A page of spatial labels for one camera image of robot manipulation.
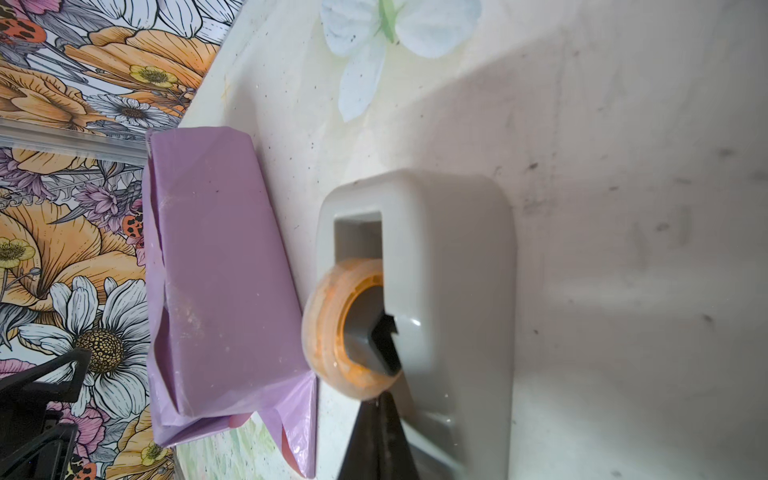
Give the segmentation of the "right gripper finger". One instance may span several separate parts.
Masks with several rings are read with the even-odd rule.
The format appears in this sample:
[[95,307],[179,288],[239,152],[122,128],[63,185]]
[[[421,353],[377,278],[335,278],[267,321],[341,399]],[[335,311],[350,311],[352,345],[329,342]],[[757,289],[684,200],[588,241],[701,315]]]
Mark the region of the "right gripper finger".
[[363,401],[339,480],[418,480],[409,443],[390,392]]

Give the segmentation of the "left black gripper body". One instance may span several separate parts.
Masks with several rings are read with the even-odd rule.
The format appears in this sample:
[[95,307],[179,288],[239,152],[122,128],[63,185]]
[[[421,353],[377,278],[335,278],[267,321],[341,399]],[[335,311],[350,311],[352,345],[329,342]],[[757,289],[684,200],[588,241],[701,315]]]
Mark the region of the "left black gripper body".
[[78,400],[90,360],[90,351],[73,349],[1,380],[3,479],[66,477],[78,427],[48,405]]

